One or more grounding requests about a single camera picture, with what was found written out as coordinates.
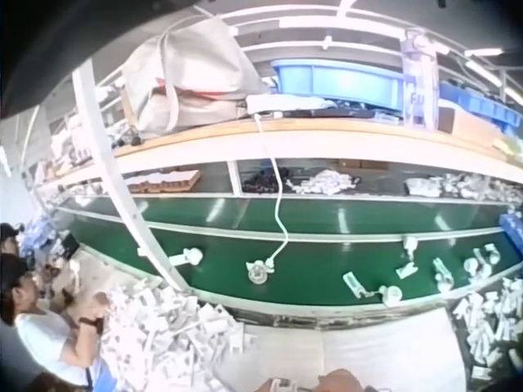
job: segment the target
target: blue crate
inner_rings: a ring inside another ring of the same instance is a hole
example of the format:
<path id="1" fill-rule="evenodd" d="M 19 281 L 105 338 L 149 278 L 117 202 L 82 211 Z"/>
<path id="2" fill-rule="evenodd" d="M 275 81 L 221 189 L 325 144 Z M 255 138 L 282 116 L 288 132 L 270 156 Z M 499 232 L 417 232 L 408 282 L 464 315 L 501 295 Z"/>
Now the blue crate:
<path id="1" fill-rule="evenodd" d="M 514 133 L 520 126 L 521 115 L 519 113 L 499 102 L 485 98 L 479 93 L 441 83 L 440 98 L 450 100 L 467 112 L 491 121 L 506 135 Z"/>
<path id="2" fill-rule="evenodd" d="M 502 214 L 499 216 L 499 225 L 520 255 L 523 255 L 523 221 L 514 214 Z"/>
<path id="3" fill-rule="evenodd" d="M 387 69 L 333 60 L 277 60 L 278 92 L 355 100 L 387 109 L 403 109 L 403 75 Z"/>

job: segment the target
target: wristwatch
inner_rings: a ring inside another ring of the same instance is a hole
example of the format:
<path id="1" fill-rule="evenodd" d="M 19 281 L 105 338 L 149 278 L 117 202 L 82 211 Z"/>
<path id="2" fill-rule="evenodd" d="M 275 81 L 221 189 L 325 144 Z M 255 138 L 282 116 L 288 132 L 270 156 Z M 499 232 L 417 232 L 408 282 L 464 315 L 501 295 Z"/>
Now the wristwatch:
<path id="1" fill-rule="evenodd" d="M 94 320 L 91 320 L 87 317 L 81 317 L 78 319 L 78 323 L 90 325 L 91 327 L 96 328 L 96 334 L 101 336 L 101 334 L 104 331 L 104 319 L 102 318 L 96 318 Z"/>
<path id="2" fill-rule="evenodd" d="M 87 317 L 81 317 L 78 319 L 78 323 L 90 325 L 91 327 L 97 327 L 98 326 L 98 320 L 91 320 Z"/>

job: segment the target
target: white t-shirt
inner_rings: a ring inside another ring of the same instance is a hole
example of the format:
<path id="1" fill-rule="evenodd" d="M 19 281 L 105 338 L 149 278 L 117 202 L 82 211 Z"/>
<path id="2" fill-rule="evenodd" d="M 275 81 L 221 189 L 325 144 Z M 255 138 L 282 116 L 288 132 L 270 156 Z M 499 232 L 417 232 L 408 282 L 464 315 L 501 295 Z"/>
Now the white t-shirt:
<path id="1" fill-rule="evenodd" d="M 45 314 L 19 314 L 15 325 L 25 348 L 34 360 L 48 372 L 74 385 L 87 385 L 85 369 L 71 366 L 60 360 L 62 349 L 72 331 L 58 314 L 44 310 Z M 100 357 L 96 357 L 91 370 L 92 383 L 96 384 L 100 373 Z"/>

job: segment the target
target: woman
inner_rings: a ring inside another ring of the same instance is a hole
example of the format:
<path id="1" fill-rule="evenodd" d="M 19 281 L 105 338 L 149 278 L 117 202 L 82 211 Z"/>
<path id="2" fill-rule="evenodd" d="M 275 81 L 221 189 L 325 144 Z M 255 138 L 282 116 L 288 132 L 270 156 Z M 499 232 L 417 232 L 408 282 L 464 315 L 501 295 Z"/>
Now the woman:
<path id="1" fill-rule="evenodd" d="M 109 301 L 97 293 L 78 320 L 78 332 L 58 314 L 37 305 L 38 289 L 27 265 L 18 256 L 2 254 L 0 315 L 18 335 L 34 360 L 47 372 L 71 385 L 71 390 L 110 392 L 116 380 L 98 353 L 97 320 L 105 317 Z"/>

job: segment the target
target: plastic bottle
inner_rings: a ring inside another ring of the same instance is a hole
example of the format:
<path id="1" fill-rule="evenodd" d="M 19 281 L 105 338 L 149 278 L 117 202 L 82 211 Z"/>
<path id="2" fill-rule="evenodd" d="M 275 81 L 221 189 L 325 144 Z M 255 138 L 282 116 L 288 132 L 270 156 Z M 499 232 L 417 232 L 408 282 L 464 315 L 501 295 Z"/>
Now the plastic bottle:
<path id="1" fill-rule="evenodd" d="M 407 29 L 401 53 L 404 125 L 436 130 L 440 97 L 436 49 L 423 29 Z"/>

